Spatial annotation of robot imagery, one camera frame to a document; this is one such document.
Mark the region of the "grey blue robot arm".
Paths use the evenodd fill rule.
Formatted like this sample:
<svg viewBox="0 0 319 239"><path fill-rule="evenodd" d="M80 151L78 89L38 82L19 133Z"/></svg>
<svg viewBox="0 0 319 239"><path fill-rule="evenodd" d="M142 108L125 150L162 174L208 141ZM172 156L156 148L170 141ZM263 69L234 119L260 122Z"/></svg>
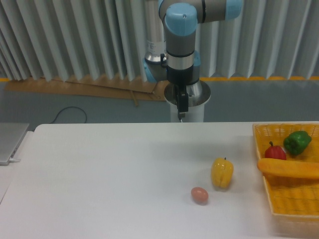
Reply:
<svg viewBox="0 0 319 239"><path fill-rule="evenodd" d="M149 82L168 81L164 99L172 122L203 122L210 87L200 80L200 54L195 49L197 26L233 20L240 0L146 1L148 49L143 59Z"/></svg>

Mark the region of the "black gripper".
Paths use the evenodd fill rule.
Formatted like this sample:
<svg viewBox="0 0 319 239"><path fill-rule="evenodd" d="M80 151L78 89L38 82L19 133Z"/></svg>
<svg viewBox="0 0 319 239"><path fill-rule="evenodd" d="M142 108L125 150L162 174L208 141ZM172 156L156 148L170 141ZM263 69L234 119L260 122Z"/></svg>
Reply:
<svg viewBox="0 0 319 239"><path fill-rule="evenodd" d="M178 116L184 117L188 112L188 93L180 92L179 86L193 85L199 81L199 66L192 65L191 67L183 70L177 70L167 67L167 80L175 84L174 94L176 105L178 106Z"/></svg>

